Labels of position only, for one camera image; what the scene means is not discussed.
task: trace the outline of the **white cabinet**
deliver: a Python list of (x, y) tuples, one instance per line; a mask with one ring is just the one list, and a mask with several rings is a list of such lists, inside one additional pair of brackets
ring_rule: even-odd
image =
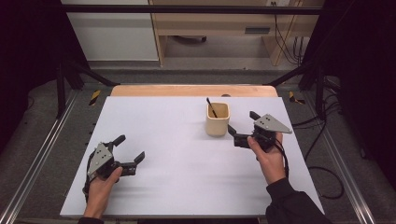
[[(62, 0), (79, 5), (147, 5), (147, 0)], [(88, 61), (158, 61), (149, 13), (67, 13)]]

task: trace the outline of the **white tabletop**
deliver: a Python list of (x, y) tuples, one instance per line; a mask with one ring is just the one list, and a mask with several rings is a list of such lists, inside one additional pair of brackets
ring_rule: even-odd
[[(230, 124), (251, 133), (249, 111), (271, 114), (291, 128), (281, 98), (211, 97), (230, 106)], [(226, 134), (205, 133), (205, 97), (107, 97), (61, 216), (80, 217), (89, 155), (99, 142), (126, 140), (114, 148), (116, 161), (142, 151), (136, 175), (124, 176), (110, 196), (105, 215), (115, 217), (263, 217), (271, 198), (259, 163), (247, 148), (234, 147)], [(284, 133), (290, 183), (323, 211), (294, 133)]]

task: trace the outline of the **forearm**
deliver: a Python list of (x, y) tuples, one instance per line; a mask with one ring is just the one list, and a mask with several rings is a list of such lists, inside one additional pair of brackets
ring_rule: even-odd
[(268, 223), (331, 223), (305, 192), (292, 188), (287, 178), (267, 190), (272, 198), (266, 210)]

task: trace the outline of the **cup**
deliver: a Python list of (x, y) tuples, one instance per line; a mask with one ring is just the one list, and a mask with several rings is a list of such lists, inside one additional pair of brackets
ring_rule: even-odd
[(206, 124), (205, 131), (208, 135), (213, 137), (220, 137), (227, 133), (228, 122), (230, 121), (230, 108), (226, 103), (211, 103), (212, 107), (207, 105), (206, 107)]

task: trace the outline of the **human hand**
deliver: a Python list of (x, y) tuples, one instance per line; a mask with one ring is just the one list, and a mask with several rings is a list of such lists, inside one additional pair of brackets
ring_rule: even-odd
[(90, 184), (89, 198), (84, 217), (101, 218), (107, 209), (108, 196), (113, 185), (118, 181), (122, 173), (122, 167), (113, 171), (106, 180), (96, 177)]
[[(276, 133), (276, 139), (278, 140), (276, 144), (281, 144), (283, 139), (282, 133)], [(264, 152), (253, 137), (249, 136), (247, 142), (256, 154), (268, 185), (286, 177), (283, 156), (276, 147), (271, 147), (267, 150), (268, 152)]]

